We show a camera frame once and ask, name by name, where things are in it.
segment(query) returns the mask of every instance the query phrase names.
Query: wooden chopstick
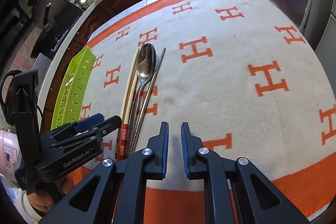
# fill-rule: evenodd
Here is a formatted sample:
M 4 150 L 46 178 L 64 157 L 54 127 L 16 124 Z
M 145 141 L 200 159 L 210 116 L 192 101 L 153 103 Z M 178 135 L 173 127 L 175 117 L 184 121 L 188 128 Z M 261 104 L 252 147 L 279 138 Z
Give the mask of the wooden chopstick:
M 127 106 L 126 102 L 128 102 L 128 98 L 129 98 L 130 93 L 131 93 L 130 91 L 131 91 L 131 88 L 132 88 L 132 82 L 133 82 L 133 79 L 134 79 L 135 72 L 137 70 L 136 64 L 137 64 L 138 54 L 139 54 L 139 48 L 137 47 L 137 49 L 135 50 L 134 57 L 133 57 L 131 70 L 130 70 L 129 75 L 128 75 L 123 103 L 121 105 L 121 113 L 120 113 L 121 128 L 118 129 L 117 142 L 116 142 L 117 146 L 115 147 L 115 160 L 116 161 L 119 160 L 122 128 L 123 128 L 123 124 L 124 124 L 124 117 L 125 117 L 126 106 Z
M 128 102 L 127 102 L 127 108 L 126 108 L 126 113 L 125 113 L 125 117 L 124 117 L 124 124 L 122 125 L 122 131 L 121 131 L 121 143 L 120 143 L 120 153 L 119 153 L 119 159 L 123 160 L 125 158 L 126 154 L 126 141 L 127 141 L 127 137 L 128 137 L 128 120 L 129 120 L 129 116 L 130 116 L 130 112 L 131 112 L 131 108 L 132 108 L 132 102 L 133 102 L 133 94 L 135 92 L 135 88 L 137 87 L 137 81 L 138 81 L 138 75 L 135 74 L 134 75 L 134 79 L 132 82 L 132 87 L 130 90 L 130 94 L 128 97 Z

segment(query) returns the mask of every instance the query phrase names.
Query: dish rack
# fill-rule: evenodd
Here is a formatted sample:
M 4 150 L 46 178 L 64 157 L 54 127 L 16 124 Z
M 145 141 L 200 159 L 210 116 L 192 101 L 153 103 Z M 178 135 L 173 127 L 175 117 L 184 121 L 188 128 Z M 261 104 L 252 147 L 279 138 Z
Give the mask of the dish rack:
M 51 129 L 80 118 L 84 93 L 96 56 L 86 46 L 70 62 L 58 92 Z

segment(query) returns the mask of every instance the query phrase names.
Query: pink rice cooker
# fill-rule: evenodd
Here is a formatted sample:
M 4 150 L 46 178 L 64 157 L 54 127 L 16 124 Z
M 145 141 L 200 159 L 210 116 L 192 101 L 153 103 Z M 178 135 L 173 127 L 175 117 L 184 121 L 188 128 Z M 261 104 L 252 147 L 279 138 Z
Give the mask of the pink rice cooker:
M 0 130 L 0 173 L 7 179 L 16 182 L 14 172 L 19 143 L 15 133 Z

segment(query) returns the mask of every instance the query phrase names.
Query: white sleeve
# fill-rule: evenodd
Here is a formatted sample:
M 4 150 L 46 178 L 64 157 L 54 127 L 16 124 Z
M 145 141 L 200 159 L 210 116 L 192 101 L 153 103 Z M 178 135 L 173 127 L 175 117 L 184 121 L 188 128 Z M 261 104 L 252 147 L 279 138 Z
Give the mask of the white sleeve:
M 14 205 L 28 224 L 37 224 L 41 220 L 42 216 L 40 216 L 29 203 L 26 191 L 19 189 Z

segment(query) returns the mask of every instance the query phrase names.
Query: table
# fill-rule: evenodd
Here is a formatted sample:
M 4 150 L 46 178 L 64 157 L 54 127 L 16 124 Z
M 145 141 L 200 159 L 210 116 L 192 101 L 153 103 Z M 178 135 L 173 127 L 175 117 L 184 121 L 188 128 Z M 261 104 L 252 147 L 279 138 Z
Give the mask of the table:
M 180 126 L 222 157 L 247 157 L 309 219 L 336 193 L 336 104 L 315 53 L 268 0 L 146 0 L 97 30 L 81 117 L 119 115 L 136 47 L 167 48 L 137 150 L 169 123 L 166 179 L 147 183 L 145 223 L 204 223 L 202 181 L 184 174 Z M 115 156 L 104 153 L 77 173 Z

